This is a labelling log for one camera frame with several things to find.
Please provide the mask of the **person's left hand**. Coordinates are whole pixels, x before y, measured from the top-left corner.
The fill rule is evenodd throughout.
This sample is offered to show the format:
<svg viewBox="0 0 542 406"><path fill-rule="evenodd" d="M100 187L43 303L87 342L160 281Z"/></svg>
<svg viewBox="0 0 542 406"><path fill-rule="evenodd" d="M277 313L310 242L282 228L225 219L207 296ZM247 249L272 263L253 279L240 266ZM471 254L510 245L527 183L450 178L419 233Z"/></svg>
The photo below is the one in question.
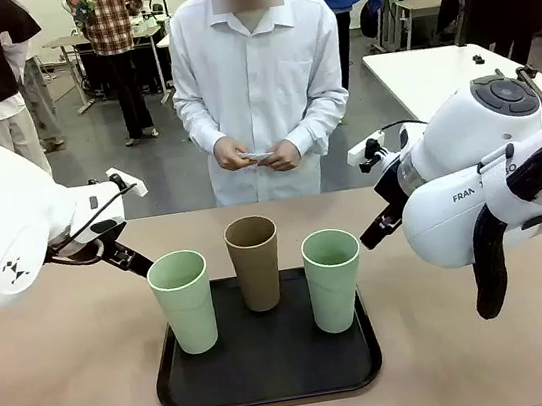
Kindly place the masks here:
<svg viewBox="0 0 542 406"><path fill-rule="evenodd" d="M268 167L277 172L294 170L300 165L301 154L294 143L284 139L269 149L270 155L259 161L259 166Z"/></svg>

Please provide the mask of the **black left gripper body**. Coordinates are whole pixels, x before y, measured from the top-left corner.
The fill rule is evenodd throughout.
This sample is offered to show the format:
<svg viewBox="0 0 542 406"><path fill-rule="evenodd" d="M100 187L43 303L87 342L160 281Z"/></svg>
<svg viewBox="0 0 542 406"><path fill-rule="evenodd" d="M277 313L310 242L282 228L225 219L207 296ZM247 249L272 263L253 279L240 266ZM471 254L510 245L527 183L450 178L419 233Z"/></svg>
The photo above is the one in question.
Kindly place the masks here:
<svg viewBox="0 0 542 406"><path fill-rule="evenodd" d="M100 242L99 257L103 261L130 257L133 252L129 247L118 242L118 238L126 228L126 222L106 219L91 224L90 229Z"/></svg>

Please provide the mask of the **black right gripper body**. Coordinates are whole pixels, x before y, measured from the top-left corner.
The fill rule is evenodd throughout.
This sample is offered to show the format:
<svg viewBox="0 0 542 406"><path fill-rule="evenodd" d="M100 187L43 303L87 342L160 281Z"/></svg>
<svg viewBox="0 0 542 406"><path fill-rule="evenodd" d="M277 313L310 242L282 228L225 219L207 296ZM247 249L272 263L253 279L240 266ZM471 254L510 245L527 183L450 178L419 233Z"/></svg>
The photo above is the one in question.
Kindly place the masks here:
<svg viewBox="0 0 542 406"><path fill-rule="evenodd" d="M384 166L379 181L374 187L374 191L394 209L403 209L409 199L400 183L398 183L397 171L399 165L400 159L394 158L394 160Z"/></svg>

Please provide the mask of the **person's right hand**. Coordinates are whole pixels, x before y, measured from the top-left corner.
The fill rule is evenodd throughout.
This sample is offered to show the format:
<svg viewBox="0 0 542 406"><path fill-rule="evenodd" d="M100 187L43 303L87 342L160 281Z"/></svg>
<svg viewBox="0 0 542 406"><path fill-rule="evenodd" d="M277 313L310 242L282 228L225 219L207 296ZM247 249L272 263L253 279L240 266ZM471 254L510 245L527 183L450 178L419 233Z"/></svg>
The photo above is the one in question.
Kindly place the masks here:
<svg viewBox="0 0 542 406"><path fill-rule="evenodd" d="M237 171L254 164L252 159L246 157L247 148L229 136L218 139L213 153L218 165L227 171Z"/></svg>

